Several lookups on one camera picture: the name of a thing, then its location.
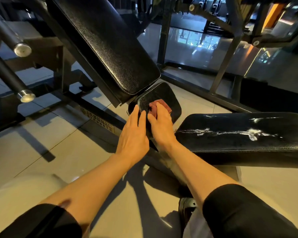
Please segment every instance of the forearm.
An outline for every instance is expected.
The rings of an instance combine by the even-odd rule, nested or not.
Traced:
[[[206,197],[216,188],[225,184],[238,184],[231,177],[193,154],[179,142],[171,144],[166,148],[166,151],[179,166],[200,208],[202,208]]]
[[[65,209],[85,229],[90,225],[111,190],[130,167],[131,164],[126,158],[112,155],[107,161],[41,203],[54,205],[67,203],[68,206]]]

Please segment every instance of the person's right hand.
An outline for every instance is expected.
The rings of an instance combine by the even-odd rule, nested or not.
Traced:
[[[152,135],[160,147],[167,150],[177,143],[171,116],[162,104],[157,102],[157,119],[152,114],[148,114],[148,120],[151,124]]]

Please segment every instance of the weight bench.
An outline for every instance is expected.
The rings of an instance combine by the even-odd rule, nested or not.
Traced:
[[[152,86],[160,71],[107,0],[20,0],[39,14],[64,47],[81,64],[111,103],[128,102],[149,111],[149,103],[163,99],[172,109],[172,122],[181,107],[165,82]],[[79,101],[66,85],[63,95],[81,105],[81,110],[115,134],[109,114],[95,114],[91,104]],[[234,113],[193,114],[176,131],[180,143],[212,165],[243,165],[298,168],[298,114]]]

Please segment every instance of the metal cap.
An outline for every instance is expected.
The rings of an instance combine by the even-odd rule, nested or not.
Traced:
[[[27,57],[32,53],[32,49],[28,44],[18,43],[14,49],[14,53],[19,57]]]
[[[17,97],[22,103],[28,103],[35,99],[35,95],[31,90],[25,89],[18,92]]]

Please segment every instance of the person's left hand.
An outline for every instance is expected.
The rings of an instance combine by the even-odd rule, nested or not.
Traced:
[[[146,111],[142,111],[138,123],[138,105],[129,116],[119,137],[116,155],[130,160],[130,168],[140,161],[149,151],[149,140],[146,136]]]

